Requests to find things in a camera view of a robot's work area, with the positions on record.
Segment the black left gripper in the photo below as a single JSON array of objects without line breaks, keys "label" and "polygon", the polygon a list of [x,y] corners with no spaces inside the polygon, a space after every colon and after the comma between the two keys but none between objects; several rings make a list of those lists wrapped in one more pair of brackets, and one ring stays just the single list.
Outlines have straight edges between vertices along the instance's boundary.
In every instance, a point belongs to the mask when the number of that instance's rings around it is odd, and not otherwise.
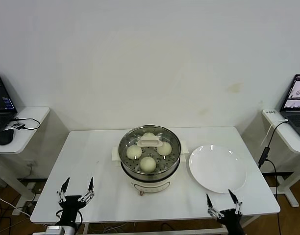
[{"label": "black left gripper", "polygon": [[62,184],[57,194],[59,196],[59,206],[61,209],[58,211],[58,225],[77,225],[76,218],[80,216],[80,225],[83,223],[83,215],[80,212],[82,208],[87,205],[87,202],[90,202],[94,197],[94,177],[91,177],[88,190],[83,195],[71,195],[65,196],[67,187],[70,181],[70,177]]}]

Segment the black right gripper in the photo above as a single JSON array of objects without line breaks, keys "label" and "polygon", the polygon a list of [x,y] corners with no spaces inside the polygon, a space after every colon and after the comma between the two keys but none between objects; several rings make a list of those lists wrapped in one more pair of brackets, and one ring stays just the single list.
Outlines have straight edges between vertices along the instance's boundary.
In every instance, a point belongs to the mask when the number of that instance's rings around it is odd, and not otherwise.
[{"label": "black right gripper", "polygon": [[243,202],[239,201],[237,196],[230,189],[228,192],[233,203],[235,204],[235,208],[218,211],[213,207],[209,195],[206,194],[208,206],[207,212],[212,218],[217,219],[220,224],[225,225],[228,235],[245,235],[246,233],[240,224],[243,215],[241,212]]}]

